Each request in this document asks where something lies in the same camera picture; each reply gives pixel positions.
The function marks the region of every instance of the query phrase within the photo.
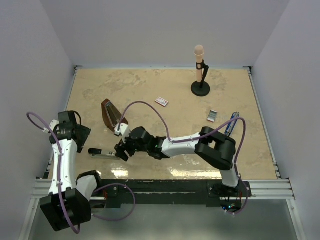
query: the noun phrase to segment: blue object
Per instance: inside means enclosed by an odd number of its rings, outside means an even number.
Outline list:
[[[236,112],[234,112],[234,113],[232,114],[231,119],[237,118],[237,117],[239,117],[239,116],[240,116],[239,112],[236,111]],[[228,124],[228,126],[226,127],[225,132],[224,132],[225,135],[227,135],[228,137],[231,135],[232,131],[233,131],[234,128],[235,128],[235,125],[236,125],[237,121],[238,121],[238,120],[233,121],[233,122],[230,122],[230,123]]]

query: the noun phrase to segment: microphone stand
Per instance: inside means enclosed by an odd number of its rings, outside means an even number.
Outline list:
[[[191,92],[198,97],[204,97],[210,93],[210,86],[207,82],[205,82],[205,79],[207,77],[207,73],[209,70],[209,66],[205,64],[204,60],[202,60],[200,68],[198,68],[198,65],[199,64],[197,63],[196,64],[197,70],[204,69],[202,73],[202,79],[201,79],[201,82],[195,81],[194,83],[192,83]]]

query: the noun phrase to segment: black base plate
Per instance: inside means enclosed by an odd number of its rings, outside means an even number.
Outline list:
[[[125,180],[125,179],[102,179],[102,186],[114,183],[127,185],[135,193],[137,204],[155,205],[205,205],[208,208],[221,207],[220,197],[228,195],[217,195],[214,192],[216,184],[221,184],[219,179],[214,180]],[[249,188],[248,195],[252,196],[250,183],[245,181],[245,186]],[[245,186],[239,185],[242,197],[247,195]],[[101,201],[102,208],[120,208],[121,204],[132,204],[133,198],[128,189],[122,186],[115,188],[107,187],[107,201]],[[94,197],[102,197],[102,191]],[[91,206],[99,204],[99,200],[91,200]]]
[[[200,88],[200,82],[195,81],[191,85],[191,91],[194,95],[198,97],[207,96],[210,93],[210,86],[207,82],[203,82],[203,86]]]

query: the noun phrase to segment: round black base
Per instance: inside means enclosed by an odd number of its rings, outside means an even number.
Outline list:
[[[198,97],[204,97],[207,96],[210,93],[210,86],[207,82],[203,82],[202,88],[200,88],[200,82],[195,81],[191,85],[191,91],[194,95]]]

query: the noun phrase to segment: red and white package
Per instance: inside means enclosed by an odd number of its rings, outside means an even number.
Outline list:
[[[165,107],[169,103],[167,100],[163,99],[162,97],[158,97],[155,102],[160,104],[161,106]]]

